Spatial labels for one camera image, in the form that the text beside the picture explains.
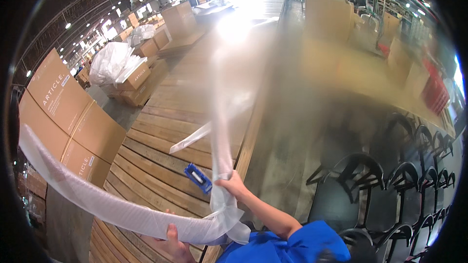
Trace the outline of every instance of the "barcode label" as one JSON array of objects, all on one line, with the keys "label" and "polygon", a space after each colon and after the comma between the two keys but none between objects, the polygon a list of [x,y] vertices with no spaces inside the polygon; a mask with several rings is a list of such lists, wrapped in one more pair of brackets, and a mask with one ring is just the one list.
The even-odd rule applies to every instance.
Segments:
[{"label": "barcode label", "polygon": [[68,79],[70,79],[70,75],[68,74],[65,79],[63,79],[62,81],[62,86],[65,86],[65,84],[67,83]]}]

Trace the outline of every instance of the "wooden table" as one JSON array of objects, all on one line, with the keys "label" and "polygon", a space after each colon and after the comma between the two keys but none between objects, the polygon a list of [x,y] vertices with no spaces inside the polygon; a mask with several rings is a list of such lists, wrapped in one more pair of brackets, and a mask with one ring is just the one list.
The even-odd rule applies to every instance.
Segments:
[{"label": "wooden table", "polygon": [[[284,0],[254,0],[254,3],[263,9],[263,16],[256,14],[250,19],[280,17],[284,8]],[[170,209],[178,215],[196,218],[210,214],[210,197],[183,172],[193,162],[211,177],[210,137],[172,155],[168,154],[169,149],[209,120],[206,88],[210,69],[218,67],[223,70],[226,86],[256,89],[254,107],[240,114],[230,126],[235,168],[245,177],[263,114],[265,95],[259,88],[268,71],[277,28],[278,21],[250,26],[245,37],[235,40],[224,38],[226,35],[219,29],[208,32],[156,88],[142,109],[114,159],[104,189],[159,211]],[[95,218],[89,260],[173,262],[169,254],[147,243],[131,231]],[[219,246],[190,246],[195,259],[204,263],[215,262],[221,251]]]},{"label": "wooden table", "polygon": [[455,137],[447,112],[439,116],[427,108],[421,97],[389,80],[386,62],[346,45],[303,39],[302,73],[312,84],[331,91],[353,92],[377,102],[407,111]]}]

